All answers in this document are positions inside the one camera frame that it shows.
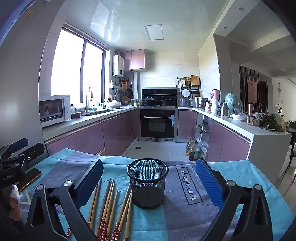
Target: white countertop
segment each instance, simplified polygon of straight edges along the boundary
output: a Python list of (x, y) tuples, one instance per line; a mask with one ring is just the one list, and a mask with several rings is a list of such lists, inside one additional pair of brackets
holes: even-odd
[(128, 105), (128, 106), (120, 107), (120, 109), (118, 110), (112, 110), (112, 111), (97, 114), (97, 115), (83, 115), (79, 119), (67, 120), (65, 122), (61, 122), (52, 126), (44, 127), (42, 128), (44, 141), (47, 141), (51, 138), (54, 138), (56, 136), (69, 132), (71, 130), (77, 129), (79, 127), (89, 125), (96, 121), (100, 121), (102, 119), (106, 119), (114, 115), (118, 115), (136, 108), (137, 107)]
[(253, 140), (254, 135), (291, 135), (288, 132), (273, 132), (269, 130), (261, 129), (260, 127), (250, 126), (247, 122), (233, 120), (232, 118), (219, 115), (213, 115), (211, 112), (205, 111), (204, 109), (198, 109), (195, 107), (178, 107), (179, 110), (193, 110), (207, 117), (221, 123), (222, 125), (234, 130), (242, 136)]

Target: smartphone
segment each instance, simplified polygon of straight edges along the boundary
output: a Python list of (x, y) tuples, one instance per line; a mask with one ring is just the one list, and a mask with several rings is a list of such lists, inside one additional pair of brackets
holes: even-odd
[(41, 174), (41, 171), (39, 171), (37, 168), (33, 168), (32, 170), (28, 171), (25, 174), (25, 179), (17, 184), (19, 192), (23, 191), (28, 185), (40, 177)]

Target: wooden chopstick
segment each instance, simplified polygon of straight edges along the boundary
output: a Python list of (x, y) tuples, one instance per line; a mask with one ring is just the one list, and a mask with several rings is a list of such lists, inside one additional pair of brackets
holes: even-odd
[(107, 229), (108, 229), (114, 188), (115, 188), (115, 183), (113, 183), (113, 187), (112, 187), (112, 190), (111, 190), (111, 195), (110, 195), (110, 200), (109, 200), (109, 203), (108, 203), (108, 208), (107, 208), (105, 223), (104, 223), (104, 227), (103, 227), (103, 233), (102, 233), (102, 236), (101, 236), (101, 241), (105, 241), (105, 237), (106, 237), (106, 233), (107, 233)]
[(133, 203), (133, 198), (131, 197), (130, 203), (129, 203), (129, 206), (128, 206), (128, 215), (126, 217), (126, 231), (124, 233), (124, 241), (128, 241), (128, 237), (129, 237), (129, 229), (130, 229), (130, 224), (131, 224), (132, 203)]
[[(90, 226), (91, 224), (91, 216), (92, 216), (92, 213), (93, 213), (93, 208), (94, 208), (94, 202), (95, 202), (95, 199), (97, 197), (97, 191), (98, 191), (98, 187), (100, 186), (102, 182), (102, 178), (100, 178), (99, 180), (99, 183), (96, 185), (95, 189), (94, 189), (94, 195), (93, 195), (93, 199), (91, 201), (91, 206), (89, 208), (89, 217), (88, 217), (88, 220), (87, 220), (87, 224)], [(70, 227), (68, 227), (68, 231), (67, 231), (67, 234), (66, 234), (66, 238), (67, 239), (70, 239), (70, 236), (72, 234), (72, 230)]]
[(129, 184), (128, 189), (126, 190), (126, 194), (125, 194), (124, 199), (123, 199), (123, 203), (122, 203), (122, 206), (121, 206), (121, 209), (120, 209), (120, 212), (119, 212), (119, 215), (118, 215), (115, 227), (114, 227), (114, 231), (113, 231), (112, 236), (111, 236), (111, 241), (115, 240), (115, 236), (116, 236), (116, 233), (117, 233), (117, 230), (118, 230), (118, 226), (119, 226), (119, 223), (120, 223), (124, 208), (126, 206), (126, 202), (127, 202), (128, 198), (129, 198), (130, 188), (131, 188), (131, 183)]
[(114, 185), (114, 180), (112, 179), (111, 187), (109, 189), (109, 193), (108, 193), (108, 197), (107, 197), (106, 204), (105, 204), (105, 207), (104, 207), (103, 217), (102, 217), (101, 225), (100, 225), (100, 229), (99, 229), (99, 235), (98, 235), (99, 240), (101, 240), (101, 238), (102, 238), (103, 228), (104, 228), (104, 224), (105, 224), (107, 209), (108, 209), (108, 205), (109, 205), (113, 185)]
[(111, 233), (114, 213), (115, 213), (115, 209), (116, 209), (117, 197), (118, 197), (118, 188), (117, 188), (117, 191), (116, 191), (116, 194), (115, 194), (115, 197), (114, 197), (114, 202), (113, 202), (113, 206), (112, 206), (112, 210), (111, 210), (111, 214), (110, 214), (110, 219), (109, 219), (109, 224), (108, 224), (108, 228), (107, 228), (105, 241), (109, 241), (109, 239), (110, 239), (110, 233)]
[(129, 196), (128, 201), (126, 203), (126, 206), (124, 208), (124, 211), (123, 211), (123, 214), (122, 214), (122, 217), (121, 217), (121, 220), (120, 220), (120, 223), (119, 223), (118, 230), (116, 232), (116, 236), (115, 236), (114, 241), (119, 241), (119, 238), (120, 238), (120, 235), (121, 235), (121, 230), (122, 230), (122, 227), (123, 227), (123, 224), (124, 224), (125, 216), (126, 216), (126, 213), (128, 211), (130, 202), (131, 202), (131, 193), (130, 193), (130, 196)]
[(93, 209), (92, 209), (92, 212), (91, 212), (91, 221), (90, 221), (90, 228), (93, 230), (93, 227), (94, 227), (94, 218), (95, 218), (95, 215), (96, 215), (96, 204), (98, 202), (98, 197), (100, 195), (100, 188), (101, 188), (101, 183), (102, 183), (102, 178), (100, 178), (99, 180), (99, 183), (98, 183), (98, 189), (96, 191), (96, 196), (95, 196), (95, 199), (94, 199), (94, 205), (93, 205)]
[(99, 229), (100, 229), (100, 225), (101, 225), (101, 221), (102, 221), (102, 217), (103, 217), (103, 212), (104, 212), (105, 204), (106, 204), (107, 197), (108, 197), (108, 194), (109, 194), (109, 189), (111, 187), (110, 186), (110, 181), (111, 181), (111, 179), (109, 179), (108, 184), (107, 184), (107, 187), (106, 187), (104, 199), (103, 199), (102, 206), (101, 206), (100, 215), (99, 215), (99, 218), (98, 218), (98, 223), (96, 225), (96, 232), (95, 232), (95, 234), (96, 234), (97, 237), (99, 237)]
[(96, 185), (96, 188), (94, 189), (94, 195), (93, 195), (93, 199), (91, 201), (91, 206), (89, 208), (89, 217), (87, 219), (87, 224), (90, 226), (91, 224), (91, 214), (92, 214), (92, 210), (93, 210), (93, 207), (94, 207), (94, 200), (96, 199), (96, 193), (98, 191), (98, 185)]

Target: oven handle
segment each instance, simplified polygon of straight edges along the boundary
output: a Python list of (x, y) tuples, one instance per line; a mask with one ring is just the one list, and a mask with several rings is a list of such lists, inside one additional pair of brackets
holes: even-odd
[(170, 117), (147, 117), (144, 116), (145, 119), (170, 119)]

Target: stove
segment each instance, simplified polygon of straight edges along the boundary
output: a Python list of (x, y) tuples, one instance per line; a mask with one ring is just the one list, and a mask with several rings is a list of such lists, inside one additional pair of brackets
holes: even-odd
[(140, 140), (176, 142), (178, 128), (177, 88), (142, 89)]

